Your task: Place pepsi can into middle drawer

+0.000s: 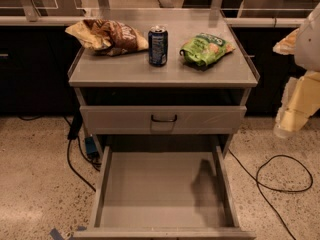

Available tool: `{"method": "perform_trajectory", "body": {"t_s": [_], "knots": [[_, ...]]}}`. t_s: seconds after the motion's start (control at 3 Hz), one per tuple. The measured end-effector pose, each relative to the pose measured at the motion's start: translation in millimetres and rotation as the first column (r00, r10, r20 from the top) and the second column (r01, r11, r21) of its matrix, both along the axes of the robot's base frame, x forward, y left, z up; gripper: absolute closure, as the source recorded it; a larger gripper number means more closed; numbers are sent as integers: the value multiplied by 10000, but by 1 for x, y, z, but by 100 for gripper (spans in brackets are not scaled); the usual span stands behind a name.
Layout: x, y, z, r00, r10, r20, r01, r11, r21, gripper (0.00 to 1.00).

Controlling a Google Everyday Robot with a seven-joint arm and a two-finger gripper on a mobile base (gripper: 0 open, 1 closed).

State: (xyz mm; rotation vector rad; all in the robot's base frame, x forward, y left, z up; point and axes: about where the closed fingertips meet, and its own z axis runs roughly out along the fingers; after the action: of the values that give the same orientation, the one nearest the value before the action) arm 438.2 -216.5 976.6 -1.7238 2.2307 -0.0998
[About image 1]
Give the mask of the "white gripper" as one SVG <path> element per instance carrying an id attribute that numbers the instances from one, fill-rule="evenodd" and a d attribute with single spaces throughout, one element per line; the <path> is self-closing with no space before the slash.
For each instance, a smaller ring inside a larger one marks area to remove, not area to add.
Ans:
<path id="1" fill-rule="evenodd" d="M 295 63 L 308 70 L 299 79 L 289 78 L 275 119 L 274 134 L 289 138 L 320 109 L 320 3 L 299 29 L 275 44 L 273 51 L 281 55 L 294 54 Z"/>

